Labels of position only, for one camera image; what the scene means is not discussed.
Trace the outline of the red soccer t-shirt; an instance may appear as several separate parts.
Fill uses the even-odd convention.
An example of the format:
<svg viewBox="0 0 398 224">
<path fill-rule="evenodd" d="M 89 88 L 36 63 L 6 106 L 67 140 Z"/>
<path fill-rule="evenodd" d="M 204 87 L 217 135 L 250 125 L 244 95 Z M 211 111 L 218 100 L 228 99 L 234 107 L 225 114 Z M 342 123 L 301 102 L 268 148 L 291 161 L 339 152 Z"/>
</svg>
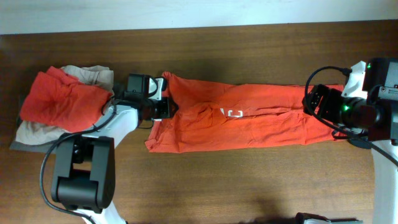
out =
<svg viewBox="0 0 398 224">
<path fill-rule="evenodd" d="M 305 114 L 304 86 L 189 80 L 162 76 L 178 110 L 154 123 L 145 142 L 149 152 L 223 151 L 308 145 L 329 141 L 333 130 Z"/>
</svg>

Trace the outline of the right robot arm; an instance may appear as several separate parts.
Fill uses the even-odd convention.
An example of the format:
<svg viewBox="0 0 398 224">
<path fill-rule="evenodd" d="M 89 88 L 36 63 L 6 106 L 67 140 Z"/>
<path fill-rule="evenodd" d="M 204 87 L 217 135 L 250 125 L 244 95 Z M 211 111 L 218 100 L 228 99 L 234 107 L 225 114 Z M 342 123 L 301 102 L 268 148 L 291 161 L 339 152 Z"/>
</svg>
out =
<svg viewBox="0 0 398 224">
<path fill-rule="evenodd" d="M 337 90 L 305 85 L 304 112 L 373 156 L 373 223 L 397 223 L 397 59 L 372 58 L 351 68 Z"/>
</svg>

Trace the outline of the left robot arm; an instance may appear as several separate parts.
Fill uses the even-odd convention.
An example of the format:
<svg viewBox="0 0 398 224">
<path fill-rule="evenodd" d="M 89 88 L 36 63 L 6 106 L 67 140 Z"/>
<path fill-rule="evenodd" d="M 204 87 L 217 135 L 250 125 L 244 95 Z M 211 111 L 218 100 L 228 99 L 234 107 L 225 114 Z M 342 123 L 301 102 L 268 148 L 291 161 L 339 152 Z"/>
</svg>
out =
<svg viewBox="0 0 398 224">
<path fill-rule="evenodd" d="M 81 217 L 86 223 L 125 223 L 113 203 L 116 186 L 115 148 L 143 121 L 161 121 L 174 116 L 177 104 L 163 92 L 164 77 L 132 73 L 127 88 L 111 97 L 103 117 L 87 129 L 63 134 L 45 153 L 55 154 L 51 197 L 44 191 L 42 162 L 39 187 L 50 208 Z"/>
</svg>

